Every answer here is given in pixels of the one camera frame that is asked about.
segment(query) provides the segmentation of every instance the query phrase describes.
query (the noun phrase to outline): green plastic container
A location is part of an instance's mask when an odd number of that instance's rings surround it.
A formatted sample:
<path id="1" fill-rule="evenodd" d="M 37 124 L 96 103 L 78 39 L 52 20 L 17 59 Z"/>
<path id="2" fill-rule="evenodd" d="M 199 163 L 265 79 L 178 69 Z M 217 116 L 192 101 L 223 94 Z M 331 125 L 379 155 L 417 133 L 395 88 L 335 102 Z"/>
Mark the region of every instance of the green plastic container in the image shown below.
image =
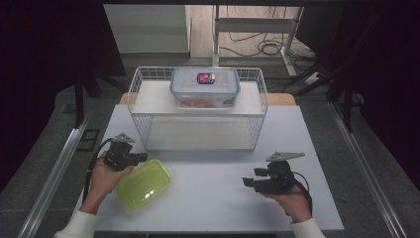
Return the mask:
<path id="1" fill-rule="evenodd" d="M 123 177 L 117 191 L 129 210 L 135 210 L 165 190 L 171 178 L 159 160 L 150 160 Z"/>

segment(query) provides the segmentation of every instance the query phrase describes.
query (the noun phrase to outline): person's right hand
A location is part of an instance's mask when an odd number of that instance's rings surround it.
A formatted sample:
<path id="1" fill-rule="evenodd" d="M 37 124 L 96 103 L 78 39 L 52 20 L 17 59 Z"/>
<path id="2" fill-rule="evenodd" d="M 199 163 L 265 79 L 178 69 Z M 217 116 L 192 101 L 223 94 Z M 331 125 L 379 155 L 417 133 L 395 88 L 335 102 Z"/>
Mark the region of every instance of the person's right hand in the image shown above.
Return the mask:
<path id="1" fill-rule="evenodd" d="M 283 207 L 284 211 L 291 216 L 293 223 L 307 221 L 312 218 L 308 201 L 303 191 L 297 185 L 287 193 L 262 193 L 262 195 L 277 201 Z"/>

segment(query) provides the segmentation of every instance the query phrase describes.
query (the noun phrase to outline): gray floor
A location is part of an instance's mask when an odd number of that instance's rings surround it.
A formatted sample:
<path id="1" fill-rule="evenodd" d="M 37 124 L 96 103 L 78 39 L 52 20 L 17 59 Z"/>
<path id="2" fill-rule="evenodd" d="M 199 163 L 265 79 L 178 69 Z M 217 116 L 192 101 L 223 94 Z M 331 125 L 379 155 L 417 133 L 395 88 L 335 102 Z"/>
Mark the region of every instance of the gray floor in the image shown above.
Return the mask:
<path id="1" fill-rule="evenodd" d="M 134 65 L 209 65 L 211 62 L 210 59 L 189 59 L 179 55 L 129 55 L 123 56 L 123 59 L 127 77 L 117 79 L 126 85 L 131 82 L 135 70 Z M 260 67 L 265 78 L 286 77 L 284 65 L 278 60 L 227 59 L 222 60 L 221 65 Z M 281 87 L 273 86 L 288 81 L 267 80 L 267 88 L 281 90 Z M 96 146 L 102 140 L 104 128 L 114 105 L 119 102 L 123 94 L 102 80 L 98 82 L 102 93 L 97 99 L 99 103 L 86 128 L 99 130 Z M 288 89 L 300 88 L 304 84 L 302 80 Z M 326 231 L 325 233 L 328 237 L 392 237 L 328 107 L 324 95 L 327 88 L 328 84 L 295 98 L 301 107 L 315 150 L 346 228 L 345 231 Z M 73 104 L 73 96 L 73 88 L 68 88 L 57 96 L 55 111 L 49 125 L 9 185 L 0 194 L 0 237 L 16 237 L 33 207 L 74 125 L 74 114 L 65 112 L 67 105 Z M 353 123 L 354 135 L 402 222 L 407 237 L 420 237 L 419 191 L 370 130 L 359 114 L 358 108 L 354 109 Z M 89 146 L 89 142 L 79 144 L 81 149 Z M 80 195 L 91 155 L 92 152 L 74 154 L 36 237 L 52 237 L 56 230 L 65 226 Z M 101 232 L 96 234 L 96 237 L 132 236 Z M 255 237 L 274 237 L 274 235 L 263 234 Z M 290 233 L 284 233 L 281 237 L 293 236 Z"/>

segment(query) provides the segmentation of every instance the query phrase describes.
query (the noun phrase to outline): human hand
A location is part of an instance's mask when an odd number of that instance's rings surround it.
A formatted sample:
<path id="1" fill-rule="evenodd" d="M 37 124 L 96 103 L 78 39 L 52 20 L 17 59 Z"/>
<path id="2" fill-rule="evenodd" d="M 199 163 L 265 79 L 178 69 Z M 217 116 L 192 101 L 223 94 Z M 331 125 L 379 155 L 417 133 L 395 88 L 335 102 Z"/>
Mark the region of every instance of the human hand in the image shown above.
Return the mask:
<path id="1" fill-rule="evenodd" d="M 308 201 L 303 191 L 297 185 L 294 185 L 289 192 L 283 194 L 262 192 L 261 194 L 277 201 L 284 211 L 291 216 L 293 223 L 303 222 L 312 218 Z"/>
<path id="2" fill-rule="evenodd" d="M 106 195 L 117 186 L 118 181 L 122 177 L 131 173 L 134 169 L 134 167 L 130 166 L 126 167 L 123 171 L 116 172 L 103 163 L 103 157 L 105 155 L 106 152 L 96 160 L 92 172 L 90 190 L 80 207 L 80 211 L 96 214 L 100 203 Z"/>

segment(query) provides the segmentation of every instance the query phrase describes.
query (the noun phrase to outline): clear plastic container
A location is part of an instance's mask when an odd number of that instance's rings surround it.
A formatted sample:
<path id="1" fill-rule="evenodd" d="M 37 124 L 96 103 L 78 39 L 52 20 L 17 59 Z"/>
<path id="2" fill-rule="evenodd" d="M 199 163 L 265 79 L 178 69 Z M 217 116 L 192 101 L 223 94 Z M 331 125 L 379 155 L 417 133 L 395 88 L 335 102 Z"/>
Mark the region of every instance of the clear plastic container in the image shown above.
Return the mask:
<path id="1" fill-rule="evenodd" d="M 170 91 L 182 109 L 230 109 L 241 91 L 238 73 L 229 67 L 178 67 Z"/>
<path id="2" fill-rule="evenodd" d="M 150 160 L 121 178 L 117 191 L 129 210 L 135 210 L 164 191 L 170 175 L 159 160 Z"/>

